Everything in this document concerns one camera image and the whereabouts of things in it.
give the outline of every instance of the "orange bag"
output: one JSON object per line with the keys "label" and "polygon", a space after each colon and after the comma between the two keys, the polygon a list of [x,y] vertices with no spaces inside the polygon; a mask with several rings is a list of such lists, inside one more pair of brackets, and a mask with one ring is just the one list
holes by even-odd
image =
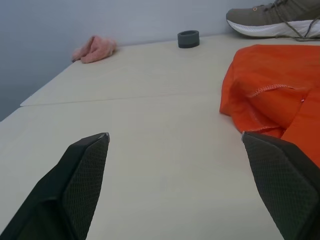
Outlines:
{"label": "orange bag", "polygon": [[223,80],[220,112],[240,132],[296,144],[320,168],[320,46],[240,49]]}

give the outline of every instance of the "pink towel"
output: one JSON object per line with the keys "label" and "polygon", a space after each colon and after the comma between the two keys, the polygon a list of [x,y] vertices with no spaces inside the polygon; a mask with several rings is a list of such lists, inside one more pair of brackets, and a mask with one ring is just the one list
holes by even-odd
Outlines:
{"label": "pink towel", "polygon": [[82,47],[77,48],[72,54],[72,62],[81,60],[82,63],[88,64],[110,57],[116,50],[116,41],[110,38],[92,36],[89,41]]}

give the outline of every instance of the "dark gray ring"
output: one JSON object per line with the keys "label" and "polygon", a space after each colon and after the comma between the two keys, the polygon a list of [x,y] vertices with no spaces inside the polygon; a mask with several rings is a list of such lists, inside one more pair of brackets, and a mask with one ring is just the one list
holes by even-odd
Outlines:
{"label": "dark gray ring", "polygon": [[199,32],[196,30],[183,31],[178,34],[178,46],[181,49],[194,48],[199,44]]}

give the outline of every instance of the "gray sneaker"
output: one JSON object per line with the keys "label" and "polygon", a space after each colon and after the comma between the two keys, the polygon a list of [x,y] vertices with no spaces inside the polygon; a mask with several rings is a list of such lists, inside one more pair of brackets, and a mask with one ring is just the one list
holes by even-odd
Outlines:
{"label": "gray sneaker", "polygon": [[231,9],[226,14],[229,25],[243,35],[300,40],[320,37],[319,18],[320,0],[276,0],[253,8]]}

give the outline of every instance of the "shoelace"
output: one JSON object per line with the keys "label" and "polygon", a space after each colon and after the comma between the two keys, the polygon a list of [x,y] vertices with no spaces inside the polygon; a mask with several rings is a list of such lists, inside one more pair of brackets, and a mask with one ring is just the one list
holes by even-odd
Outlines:
{"label": "shoelace", "polygon": [[316,17],[309,25],[308,31],[306,32],[306,34],[303,36],[301,35],[300,32],[298,32],[293,26],[291,26],[290,23],[288,23],[286,21],[286,19],[284,18],[284,16],[281,14],[280,10],[279,10],[279,6],[281,4],[286,4],[289,0],[275,0],[274,3],[272,3],[272,5],[270,7],[267,7],[264,11],[268,11],[269,9],[274,8],[276,14],[279,16],[279,18],[289,27],[291,28],[298,36],[294,37],[294,36],[276,36],[276,38],[281,38],[281,37],[286,37],[286,38],[291,38],[294,39],[298,42],[308,42],[308,41],[319,41],[320,40],[320,35],[314,36],[314,37],[307,37],[308,34],[310,33],[310,30],[312,28],[312,26],[314,25],[314,23],[316,21],[318,21],[320,19],[320,15],[318,17]]}

